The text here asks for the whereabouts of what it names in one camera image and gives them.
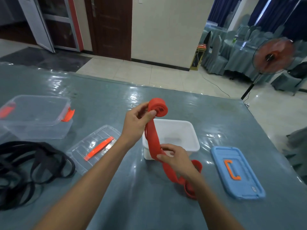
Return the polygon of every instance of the red resistance band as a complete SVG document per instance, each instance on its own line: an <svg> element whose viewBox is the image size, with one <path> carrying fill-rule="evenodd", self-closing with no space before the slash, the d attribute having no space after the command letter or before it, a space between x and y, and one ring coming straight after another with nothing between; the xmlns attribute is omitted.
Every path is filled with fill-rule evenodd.
<svg viewBox="0 0 307 230"><path fill-rule="evenodd" d="M156 117L163 117L168 112L168 108L165 104L165 101L161 98L153 98L152 100L149 101L148 111L151 111L151 110L155 110L157 112ZM172 182L183 185L187 196L190 198L196 199L194 189L188 183L188 181L185 180L182 176L178 178L176 175L176 172L171 168L169 164L164 163L157 158L158 154L166 155L166 153L160 147L160 142L159 142L158 134L157 134L156 127L154 124L154 120L151 120L146 124L145 138L148 141L148 148L149 148L149 153L151 157L162 163L164 172L167 175L167 177ZM199 172L201 172L203 168L202 164L197 160L192 160L191 162L195 166L195 168Z"/></svg>

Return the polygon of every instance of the blue plastic lid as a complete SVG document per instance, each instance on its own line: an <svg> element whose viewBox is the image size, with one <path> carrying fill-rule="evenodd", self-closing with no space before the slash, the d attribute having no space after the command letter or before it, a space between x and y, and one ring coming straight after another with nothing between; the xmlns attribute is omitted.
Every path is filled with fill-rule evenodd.
<svg viewBox="0 0 307 230"><path fill-rule="evenodd" d="M235 147L211 149L226 191L237 199L264 198L266 193L242 152Z"/></svg>

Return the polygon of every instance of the clear plastic container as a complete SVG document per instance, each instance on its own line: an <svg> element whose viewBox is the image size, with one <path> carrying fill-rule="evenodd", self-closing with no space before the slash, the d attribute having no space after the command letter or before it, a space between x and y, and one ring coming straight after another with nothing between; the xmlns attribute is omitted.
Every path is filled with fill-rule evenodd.
<svg viewBox="0 0 307 230"><path fill-rule="evenodd" d="M181 120L154 119L154 124L159 137L160 144L171 143L183 147L187 152L197 152L200 145L192 123ZM142 136L144 158L153 160L148 149L145 134Z"/></svg>
<svg viewBox="0 0 307 230"><path fill-rule="evenodd" d="M63 139L74 111L65 97L19 95L0 108L0 125L19 139Z"/></svg>
<svg viewBox="0 0 307 230"><path fill-rule="evenodd" d="M120 135L121 133L115 128L109 125L104 125L71 147L66 154L75 162L77 172L83 175L91 167L93 167L97 161L99 161L99 159L110 149L111 146L113 146ZM108 145L106 145L88 161L84 159L84 157L89 154L90 151L92 151L97 145L108 139L110 136L112 136L114 139Z"/></svg>

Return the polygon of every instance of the plastic table cover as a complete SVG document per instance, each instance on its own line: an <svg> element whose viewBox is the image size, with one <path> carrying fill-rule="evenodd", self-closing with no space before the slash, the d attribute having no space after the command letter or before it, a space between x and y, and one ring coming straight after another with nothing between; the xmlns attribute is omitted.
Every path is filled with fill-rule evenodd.
<svg viewBox="0 0 307 230"><path fill-rule="evenodd" d="M105 124L121 131L126 111L160 97L169 109L165 119L193 124L201 149L190 158L202 163L206 181L243 227L303 229L307 224L307 186L300 182L241 100L7 64L0 65L0 80L0 105L20 94L64 96L72 100L76 112L68 135L62 140L47 141L62 151ZM13 138L4 136L0 143ZM225 192L210 153L211 147L218 145L242 151L266 191L265 199L238 201ZM80 177L75 174L72 179L56 180L45 186L31 204L1 212L1 229L33 228ZM161 163L144 159L140 140L124 157L87 229L207 227L197 201L187 198L182 186L168 180Z"/></svg>

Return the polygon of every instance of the black resistance band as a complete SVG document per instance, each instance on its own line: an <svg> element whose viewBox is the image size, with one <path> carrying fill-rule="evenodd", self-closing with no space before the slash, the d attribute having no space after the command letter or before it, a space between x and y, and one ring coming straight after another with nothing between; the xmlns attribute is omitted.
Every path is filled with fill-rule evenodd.
<svg viewBox="0 0 307 230"><path fill-rule="evenodd" d="M27 172L20 165L32 159L34 161L28 178ZM64 176L63 169L67 162L71 164L71 171ZM37 177L45 170L49 171L51 176L45 181L40 181ZM74 172L75 164L71 158L48 143L11 141L1 144L0 211L25 205L33 197L36 184L48 184L56 178L70 178Z"/></svg>

